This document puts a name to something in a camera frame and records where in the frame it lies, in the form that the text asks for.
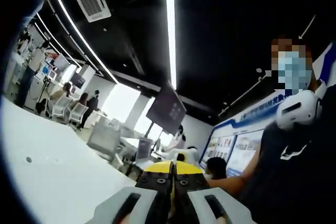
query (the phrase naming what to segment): person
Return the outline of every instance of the person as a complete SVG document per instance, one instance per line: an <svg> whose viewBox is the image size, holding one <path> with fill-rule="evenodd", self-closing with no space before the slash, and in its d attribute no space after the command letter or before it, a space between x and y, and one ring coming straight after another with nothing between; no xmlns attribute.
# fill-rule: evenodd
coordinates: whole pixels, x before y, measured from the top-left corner
<svg viewBox="0 0 336 224"><path fill-rule="evenodd" d="M81 130L82 128L84 128L85 122L88 119L88 117L91 115L91 113L94 110L98 109L98 102L99 102L98 97L99 97L99 90L96 90L95 93L94 93L94 96L87 102L88 109L84 113L83 119L82 119L80 125L77 126L78 130Z"/></svg>
<svg viewBox="0 0 336 224"><path fill-rule="evenodd" d="M72 109L77 105L77 103L80 103L80 104L86 106L88 97L89 97L89 94L88 94L88 93L83 93L83 94L80 96L79 100L74 101L74 102L72 102L72 103L70 104L70 109L72 110Z"/></svg>
<svg viewBox="0 0 336 224"><path fill-rule="evenodd" d="M206 162L205 173L211 176L211 179L226 178L226 161L221 157L209 158Z"/></svg>
<svg viewBox="0 0 336 224"><path fill-rule="evenodd" d="M271 55L272 70L277 70L271 72L272 77L277 73L275 78L287 93L310 90L308 93L316 95L322 105L321 114L311 125L296 124L289 130L272 122L264 129L261 143L240 176L209 179L208 183L236 197L258 224L312 223L318 218L317 222L329 221L336 196L336 141L332 137L336 86L327 88L323 80L316 79L311 51L303 39L274 39ZM286 69L291 75L284 75Z"/></svg>
<svg viewBox="0 0 336 224"><path fill-rule="evenodd" d="M71 83L66 82L63 85L63 88L61 90L56 91L53 93L48 101L47 107L49 111L52 111L52 107L54 104L63 96L65 95L66 97L69 97L70 95L70 89L71 89ZM41 102L36 103L35 105L35 110L37 114L41 114L41 112L45 109L47 99L43 99Z"/></svg>
<svg viewBox="0 0 336 224"><path fill-rule="evenodd" d="M26 102L28 91L29 91L34 75L42 67L43 61L45 60L45 49L48 47L49 47L49 42L45 41L40 48L34 51L31 57L31 60L23 74L23 77L20 81L20 87L18 90L18 94L14 102L17 106L21 108L23 108Z"/></svg>
<svg viewBox="0 0 336 224"><path fill-rule="evenodd" d="M162 148L162 151L169 152L172 149L184 149L185 141L186 138L184 135L183 126L180 125L178 127L178 132L176 133L175 137L166 148Z"/></svg>

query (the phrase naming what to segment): television screen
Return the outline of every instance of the television screen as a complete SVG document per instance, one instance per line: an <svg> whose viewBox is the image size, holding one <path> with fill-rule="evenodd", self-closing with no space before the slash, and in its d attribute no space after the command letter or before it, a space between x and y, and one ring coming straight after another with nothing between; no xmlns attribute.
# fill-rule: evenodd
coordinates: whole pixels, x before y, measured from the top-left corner
<svg viewBox="0 0 336 224"><path fill-rule="evenodd" d="M167 82L161 88L146 116L161 126L164 131L175 135L186 111L172 85Z"/></svg>
<svg viewBox="0 0 336 224"><path fill-rule="evenodd" d="M83 86L85 79L79 74L74 73L70 81L72 82L73 85L75 85L77 88L80 89Z"/></svg>

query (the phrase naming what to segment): white table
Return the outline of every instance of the white table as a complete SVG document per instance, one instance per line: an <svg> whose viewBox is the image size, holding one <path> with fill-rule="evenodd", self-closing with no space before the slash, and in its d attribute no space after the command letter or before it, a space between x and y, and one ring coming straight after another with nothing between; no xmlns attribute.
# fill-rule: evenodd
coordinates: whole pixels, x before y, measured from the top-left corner
<svg viewBox="0 0 336 224"><path fill-rule="evenodd" d="M98 204L135 185L70 127L20 109L5 98L1 114L10 175L40 223L85 223Z"/></svg>
<svg viewBox="0 0 336 224"><path fill-rule="evenodd" d="M120 141L126 146L126 148L131 149L134 152L137 152L139 146L138 138L131 137L121 137Z"/></svg>

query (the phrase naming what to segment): face mask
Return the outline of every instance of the face mask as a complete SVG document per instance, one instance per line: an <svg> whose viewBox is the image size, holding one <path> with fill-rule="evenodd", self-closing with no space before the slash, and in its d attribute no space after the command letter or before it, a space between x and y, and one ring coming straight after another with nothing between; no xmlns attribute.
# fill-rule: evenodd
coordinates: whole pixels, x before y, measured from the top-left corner
<svg viewBox="0 0 336 224"><path fill-rule="evenodd" d="M285 84L291 94L307 89L310 84L312 70L306 67L306 59L299 57L298 51L278 52L278 82Z"/></svg>

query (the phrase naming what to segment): ceiling air conditioner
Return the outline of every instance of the ceiling air conditioner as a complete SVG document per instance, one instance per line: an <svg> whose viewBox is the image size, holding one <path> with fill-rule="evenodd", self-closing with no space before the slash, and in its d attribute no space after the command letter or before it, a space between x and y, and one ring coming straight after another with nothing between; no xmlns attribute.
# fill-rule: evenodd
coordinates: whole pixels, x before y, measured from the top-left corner
<svg viewBox="0 0 336 224"><path fill-rule="evenodd" d="M88 22L111 17L105 0L77 0Z"/></svg>

